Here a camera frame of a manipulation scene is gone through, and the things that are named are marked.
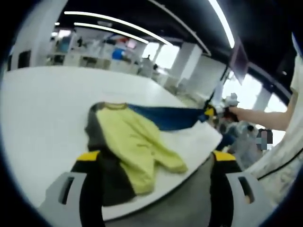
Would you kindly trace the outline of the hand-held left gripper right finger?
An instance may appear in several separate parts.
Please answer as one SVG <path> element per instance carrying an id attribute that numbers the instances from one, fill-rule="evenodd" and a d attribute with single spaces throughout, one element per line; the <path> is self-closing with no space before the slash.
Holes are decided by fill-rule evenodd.
<path id="1" fill-rule="evenodd" d="M 258 227 L 273 208 L 259 181 L 242 171 L 236 157 L 213 152 L 211 227 Z"/>

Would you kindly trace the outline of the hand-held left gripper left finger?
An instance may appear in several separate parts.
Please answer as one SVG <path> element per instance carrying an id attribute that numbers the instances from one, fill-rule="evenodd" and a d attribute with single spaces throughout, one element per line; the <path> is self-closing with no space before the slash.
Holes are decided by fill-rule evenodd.
<path id="1" fill-rule="evenodd" d="M 99 151 L 80 155 L 45 191 L 39 213 L 53 227 L 101 227 L 102 174 Z"/>

